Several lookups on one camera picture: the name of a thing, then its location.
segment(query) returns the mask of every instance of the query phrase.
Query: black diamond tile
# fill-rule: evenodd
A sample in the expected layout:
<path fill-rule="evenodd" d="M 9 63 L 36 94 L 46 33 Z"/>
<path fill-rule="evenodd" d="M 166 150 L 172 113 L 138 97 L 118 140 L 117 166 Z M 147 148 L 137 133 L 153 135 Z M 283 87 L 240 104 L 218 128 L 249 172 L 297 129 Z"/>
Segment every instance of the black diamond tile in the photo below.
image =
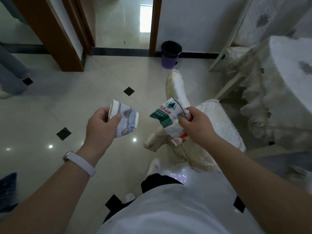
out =
<path fill-rule="evenodd" d="M 124 90 L 124 92 L 125 92 L 128 96 L 130 96 L 130 95 L 133 94 L 135 91 L 134 91 L 132 88 L 128 87 L 128 88 L 126 88 L 126 89 Z"/>
<path fill-rule="evenodd" d="M 235 200 L 233 205 L 234 205 L 235 208 L 237 208 L 242 213 L 244 212 L 245 205 L 244 205 L 243 201 L 238 196 L 236 196 L 236 200 Z"/>
<path fill-rule="evenodd" d="M 24 84 L 26 84 L 27 86 L 29 86 L 30 84 L 33 83 L 33 81 L 31 80 L 31 78 L 26 78 L 23 80 Z"/>
<path fill-rule="evenodd" d="M 71 132 L 64 127 L 64 129 L 62 129 L 59 133 L 57 133 L 57 136 L 61 139 L 64 140 L 66 139 L 69 135 L 71 134 Z"/>
<path fill-rule="evenodd" d="M 120 199 L 118 199 L 115 194 L 106 202 L 105 206 L 112 211 L 113 208 L 115 208 L 117 205 L 120 205 L 122 202 Z"/>

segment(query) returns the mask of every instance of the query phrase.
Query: shoe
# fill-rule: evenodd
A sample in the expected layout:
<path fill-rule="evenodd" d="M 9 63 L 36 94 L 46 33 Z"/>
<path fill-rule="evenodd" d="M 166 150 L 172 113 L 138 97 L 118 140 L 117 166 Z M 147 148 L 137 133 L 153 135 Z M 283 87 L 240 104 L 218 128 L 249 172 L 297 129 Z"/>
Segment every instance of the shoe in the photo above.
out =
<path fill-rule="evenodd" d="M 152 160 L 149 171 L 146 174 L 146 177 L 159 172 L 160 172 L 160 160 L 158 157 L 156 157 Z"/>
<path fill-rule="evenodd" d="M 129 194 L 127 194 L 126 197 L 124 198 L 124 203 L 126 204 L 126 203 L 128 203 L 128 202 L 130 202 L 130 201 L 133 201 L 133 200 L 135 200 L 135 199 L 136 199 L 135 195 L 132 194 L 132 193 L 129 193 Z"/>

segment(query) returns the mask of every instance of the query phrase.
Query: tile floor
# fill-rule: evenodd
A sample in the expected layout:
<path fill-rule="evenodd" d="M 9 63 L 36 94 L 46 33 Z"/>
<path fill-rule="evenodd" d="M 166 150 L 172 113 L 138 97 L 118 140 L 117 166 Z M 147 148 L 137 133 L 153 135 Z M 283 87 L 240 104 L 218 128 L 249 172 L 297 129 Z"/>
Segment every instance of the tile floor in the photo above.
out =
<path fill-rule="evenodd" d="M 0 42 L 15 44 L 42 44 L 30 26 L 12 17 L 0 2 Z"/>
<path fill-rule="evenodd" d="M 161 67 L 160 58 L 93 56 L 88 57 L 85 72 L 65 73 L 49 55 L 15 56 L 30 69 L 33 80 L 23 94 L 0 103 L 0 177 L 18 173 L 17 201 L 42 185 L 62 165 L 66 152 L 80 148 L 88 118 L 115 99 L 138 111 L 138 128 L 116 139 L 100 160 L 67 234 L 96 233 L 109 211 L 105 203 L 113 194 L 120 200 L 129 192 L 140 195 L 140 183 L 155 156 L 161 159 L 164 174 L 187 177 L 185 185 L 205 197 L 206 204 L 230 232 L 261 233 L 248 210 L 242 214 L 233 207 L 236 194 L 222 173 L 196 173 L 187 167 L 173 167 L 170 147 L 162 146 L 156 153 L 143 147 L 142 143 L 159 125 L 149 115 L 166 101 L 169 70 Z M 208 73 L 213 60 L 178 62 L 176 67 L 192 105 L 212 98 L 222 88 L 220 75 Z M 123 92 L 128 87 L 135 91 L 130 96 Z M 57 133 L 64 127 L 71 134 L 62 141 Z"/>
<path fill-rule="evenodd" d="M 96 47 L 149 49 L 153 0 L 93 0 Z"/>

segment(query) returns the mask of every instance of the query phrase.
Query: green label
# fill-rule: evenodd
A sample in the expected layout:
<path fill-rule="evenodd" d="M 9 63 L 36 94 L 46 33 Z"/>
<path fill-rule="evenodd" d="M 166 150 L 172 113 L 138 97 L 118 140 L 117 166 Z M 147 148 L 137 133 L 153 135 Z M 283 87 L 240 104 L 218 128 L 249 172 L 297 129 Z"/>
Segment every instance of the green label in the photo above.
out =
<path fill-rule="evenodd" d="M 150 117 L 158 119 L 164 128 L 173 124 L 169 115 L 160 109 L 157 109 L 155 112 L 153 112 Z"/>

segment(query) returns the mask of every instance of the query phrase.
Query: hand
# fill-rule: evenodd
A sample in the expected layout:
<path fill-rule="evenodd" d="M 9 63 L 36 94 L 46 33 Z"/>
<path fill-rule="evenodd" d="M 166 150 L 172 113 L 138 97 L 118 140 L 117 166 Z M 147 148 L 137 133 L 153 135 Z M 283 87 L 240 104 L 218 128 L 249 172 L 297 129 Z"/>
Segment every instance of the hand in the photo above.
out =
<path fill-rule="evenodd" d="M 112 144 L 116 128 L 122 117 L 117 114 L 107 122 L 109 110 L 109 107 L 100 108 L 90 117 L 85 142 L 77 152 L 94 167 Z"/>
<path fill-rule="evenodd" d="M 210 142 L 220 138 L 214 131 L 206 114 L 195 107 L 186 109 L 190 111 L 194 118 L 189 122 L 184 117 L 179 117 L 179 124 L 196 144 L 205 148 Z"/>

